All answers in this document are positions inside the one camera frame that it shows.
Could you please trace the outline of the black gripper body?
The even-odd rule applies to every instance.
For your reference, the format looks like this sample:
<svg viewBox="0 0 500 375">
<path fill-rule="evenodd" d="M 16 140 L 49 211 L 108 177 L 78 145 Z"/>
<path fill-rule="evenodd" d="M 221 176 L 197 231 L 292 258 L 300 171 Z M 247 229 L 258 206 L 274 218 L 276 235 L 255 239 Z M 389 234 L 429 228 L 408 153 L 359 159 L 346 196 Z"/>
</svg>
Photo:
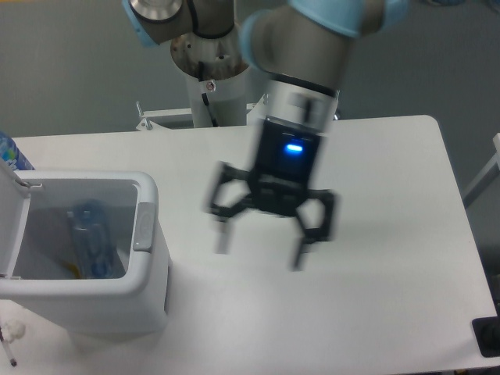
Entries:
<svg viewBox="0 0 500 375">
<path fill-rule="evenodd" d="M 255 161 L 246 179 L 252 207 L 284 217 L 297 215 L 310 199 L 324 201 L 324 192 L 309 188 L 323 135 L 264 120 Z"/>
</svg>

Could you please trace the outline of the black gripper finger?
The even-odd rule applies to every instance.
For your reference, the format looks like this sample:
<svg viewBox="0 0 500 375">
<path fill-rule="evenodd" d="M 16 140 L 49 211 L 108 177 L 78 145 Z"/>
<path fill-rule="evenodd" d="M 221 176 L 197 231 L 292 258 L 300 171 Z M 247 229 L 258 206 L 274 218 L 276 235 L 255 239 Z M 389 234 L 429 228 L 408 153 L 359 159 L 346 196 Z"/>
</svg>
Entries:
<svg viewBox="0 0 500 375">
<path fill-rule="evenodd" d="M 206 199 L 206 212 L 214 216 L 219 224 L 220 238 L 218 240 L 215 253 L 227 254 L 230 241 L 230 221 L 246 209 L 255 207 L 252 202 L 252 193 L 248 187 L 249 172 L 233 167 L 227 162 L 220 162 L 216 172 L 215 180 L 212 182 L 208 198 Z M 247 191 L 231 205 L 218 203 L 218 198 L 222 195 L 223 186 L 234 181 L 242 181 Z"/>
<path fill-rule="evenodd" d="M 309 252 L 309 246 L 317 242 L 330 241 L 334 225 L 334 213 L 337 204 L 337 195 L 331 190 L 308 190 L 304 202 L 317 200 L 323 206 L 323 216 L 317 227 L 307 227 L 299 212 L 299 206 L 295 208 L 293 217 L 298 223 L 302 236 L 298 240 L 294 257 L 291 262 L 292 271 L 302 269 L 302 257 Z"/>
</svg>

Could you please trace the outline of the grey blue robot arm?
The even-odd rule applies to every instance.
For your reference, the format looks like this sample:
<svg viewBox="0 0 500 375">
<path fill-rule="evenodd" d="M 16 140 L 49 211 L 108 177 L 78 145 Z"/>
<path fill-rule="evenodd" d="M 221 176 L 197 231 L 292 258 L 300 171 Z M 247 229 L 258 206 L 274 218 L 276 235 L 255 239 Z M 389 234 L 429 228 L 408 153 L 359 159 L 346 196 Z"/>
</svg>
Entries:
<svg viewBox="0 0 500 375">
<path fill-rule="evenodd" d="M 207 203 L 220 223 L 219 250 L 227 250 L 231 220 L 248 209 L 300 217 L 309 200 L 323 205 L 318 227 L 298 222 L 302 237 L 291 264 L 299 270 L 309 247 L 329 241 L 338 198 L 313 190 L 309 179 L 355 41 L 400 21 L 407 1 L 289 1 L 253 13 L 240 27 L 232 1 L 125 1 L 123 8 L 144 45 L 193 34 L 222 41 L 236 31 L 238 46 L 218 53 L 191 50 L 195 76 L 208 83 L 209 64 L 246 61 L 270 76 L 269 101 L 250 170 L 221 163 Z"/>
</svg>

